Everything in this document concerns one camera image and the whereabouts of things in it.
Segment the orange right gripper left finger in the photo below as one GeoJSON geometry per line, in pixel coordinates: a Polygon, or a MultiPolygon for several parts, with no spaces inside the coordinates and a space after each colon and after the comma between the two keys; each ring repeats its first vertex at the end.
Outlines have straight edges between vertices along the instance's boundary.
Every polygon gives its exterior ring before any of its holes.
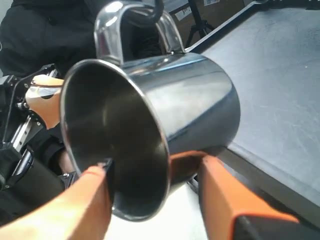
{"type": "Polygon", "coordinates": [[[103,240],[113,198],[108,186],[111,159],[85,170],[80,178],[43,206],[0,228],[2,240],[103,240]]]}

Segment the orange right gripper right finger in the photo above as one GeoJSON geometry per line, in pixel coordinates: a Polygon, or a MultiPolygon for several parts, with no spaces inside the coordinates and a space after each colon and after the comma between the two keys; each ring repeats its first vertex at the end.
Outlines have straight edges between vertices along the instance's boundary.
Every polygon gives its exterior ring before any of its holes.
{"type": "Polygon", "coordinates": [[[243,216],[299,223],[294,216],[274,209],[255,195],[216,157],[203,157],[198,183],[201,214],[209,240],[231,240],[236,219],[243,216]]]}

